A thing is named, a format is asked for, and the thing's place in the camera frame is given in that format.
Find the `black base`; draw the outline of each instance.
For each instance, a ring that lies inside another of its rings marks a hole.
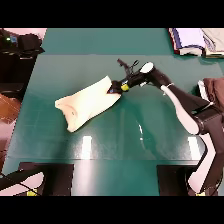
[[[157,165],[160,196],[196,196],[187,184],[194,168],[192,165]],[[213,192],[214,188],[210,188],[205,195],[218,196],[217,191]]]
[[[19,170],[30,170],[41,167],[44,180],[37,193],[42,196],[71,196],[74,164],[55,163],[20,163]],[[27,192],[17,196],[27,196]]]

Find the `robotic arm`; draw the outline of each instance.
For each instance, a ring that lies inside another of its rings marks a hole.
[[[224,113],[213,103],[180,90],[151,62],[136,72],[133,72],[133,66],[137,61],[131,67],[120,59],[118,62],[125,67],[127,75],[121,81],[113,81],[108,93],[127,92],[136,85],[142,87],[151,84],[168,95],[181,124],[190,134],[199,135],[206,146],[201,160],[188,179],[189,186],[195,193],[216,186],[224,166]]]

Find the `green tabletop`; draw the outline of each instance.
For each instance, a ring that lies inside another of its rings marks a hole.
[[[186,92],[198,80],[222,77],[220,59],[173,54],[165,29],[48,29],[9,146],[3,172],[19,162],[74,163],[72,195],[158,195],[157,164],[196,164],[191,135],[167,96],[135,87],[116,104],[69,133],[55,100],[99,81],[125,76],[117,59],[151,61]],[[91,136],[85,160],[83,137]],[[199,154],[204,144],[197,138]]]

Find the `brown leather object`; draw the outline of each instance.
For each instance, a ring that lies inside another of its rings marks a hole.
[[[224,111],[224,78],[205,78],[208,99]]]
[[[11,124],[18,117],[20,106],[19,100],[0,94],[0,120]]]

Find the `table surface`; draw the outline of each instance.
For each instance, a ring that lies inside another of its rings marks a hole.
[[[122,79],[118,58],[128,64],[138,59],[139,67],[151,61],[189,93],[198,80],[223,76],[222,59],[174,55],[162,28],[49,28],[43,48],[10,142],[5,174],[20,162],[74,163],[72,195],[159,195],[156,165],[197,164],[204,144],[183,128],[169,98],[154,87],[131,89],[74,133],[66,130],[54,102],[106,75]],[[92,137],[89,160],[85,136]],[[189,145],[192,137],[198,148]]]

